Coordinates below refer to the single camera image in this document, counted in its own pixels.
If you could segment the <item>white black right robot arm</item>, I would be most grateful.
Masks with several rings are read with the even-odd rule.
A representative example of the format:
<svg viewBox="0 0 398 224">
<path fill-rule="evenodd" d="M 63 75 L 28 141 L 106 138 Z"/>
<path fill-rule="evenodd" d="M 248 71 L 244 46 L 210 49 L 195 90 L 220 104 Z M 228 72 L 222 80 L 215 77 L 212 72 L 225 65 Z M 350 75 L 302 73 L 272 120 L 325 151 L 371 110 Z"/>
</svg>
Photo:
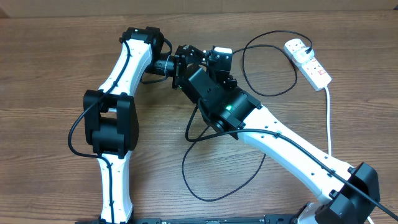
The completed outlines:
<svg viewBox="0 0 398 224">
<path fill-rule="evenodd" d="M 291 223 L 364 223 L 380 206 L 377 172 L 368 164 L 353 167 L 328 155 L 280 123 L 255 97 L 207 64 L 187 62 L 178 85 L 200 111 L 217 138 L 230 135 L 257 147 L 293 174 L 316 196 Z"/>
</svg>

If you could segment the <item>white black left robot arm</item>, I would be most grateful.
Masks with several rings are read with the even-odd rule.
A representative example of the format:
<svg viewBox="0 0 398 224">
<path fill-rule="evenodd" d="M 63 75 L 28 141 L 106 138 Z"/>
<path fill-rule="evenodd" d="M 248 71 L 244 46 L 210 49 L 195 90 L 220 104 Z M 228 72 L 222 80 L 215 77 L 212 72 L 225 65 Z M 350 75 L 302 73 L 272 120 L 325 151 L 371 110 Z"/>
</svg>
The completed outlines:
<svg viewBox="0 0 398 224">
<path fill-rule="evenodd" d="M 86 141 L 101 170 L 103 207 L 97 223 L 132 222 L 129 162 L 139 138 L 134 95 L 143 74 L 174 76 L 179 58 L 189 62 L 208 58 L 208 52 L 194 47 L 184 47 L 175 56 L 163 53 L 166 39 L 155 27 L 130 27 L 120 42 L 122 51 L 108 79 L 83 97 Z"/>
</svg>

